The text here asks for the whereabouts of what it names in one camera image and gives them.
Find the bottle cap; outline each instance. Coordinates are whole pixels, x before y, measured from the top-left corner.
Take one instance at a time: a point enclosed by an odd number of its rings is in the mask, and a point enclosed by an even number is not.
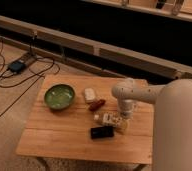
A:
[[[94,120],[97,121],[99,119],[99,115],[94,115]]]

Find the sausage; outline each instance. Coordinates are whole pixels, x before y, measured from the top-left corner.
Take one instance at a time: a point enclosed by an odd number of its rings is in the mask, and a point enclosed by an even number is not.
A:
[[[93,103],[90,104],[89,110],[90,111],[96,111],[98,110],[101,106],[103,106],[105,104],[106,100],[104,99],[100,99],[98,101],[95,101]]]

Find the power strip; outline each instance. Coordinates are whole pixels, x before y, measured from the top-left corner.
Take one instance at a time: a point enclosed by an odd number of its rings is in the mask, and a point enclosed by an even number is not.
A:
[[[35,55],[27,52],[24,55],[22,55],[19,59],[11,62],[8,65],[8,70],[10,70],[13,73],[19,74],[22,71],[24,71],[27,67],[29,67],[31,64],[33,64],[36,61]]]

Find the black object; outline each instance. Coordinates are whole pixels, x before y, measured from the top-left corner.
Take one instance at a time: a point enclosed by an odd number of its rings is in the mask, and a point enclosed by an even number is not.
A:
[[[112,126],[91,128],[90,132],[92,139],[114,137],[114,130]]]
[[[8,70],[17,74],[21,73],[25,68],[26,68],[26,65],[19,60],[13,61],[8,65]]]
[[[157,8],[157,9],[162,9],[163,6],[165,5],[165,3],[166,3],[166,0],[158,0],[158,3],[157,3],[157,5],[156,5],[156,8]]]

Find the table leg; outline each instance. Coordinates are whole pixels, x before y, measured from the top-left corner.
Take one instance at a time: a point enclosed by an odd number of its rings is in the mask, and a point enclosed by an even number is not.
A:
[[[36,160],[45,167],[45,171],[50,171],[47,162],[42,157],[36,157]]]
[[[133,169],[133,171],[141,171],[146,166],[147,166],[146,164],[139,164],[135,169]]]

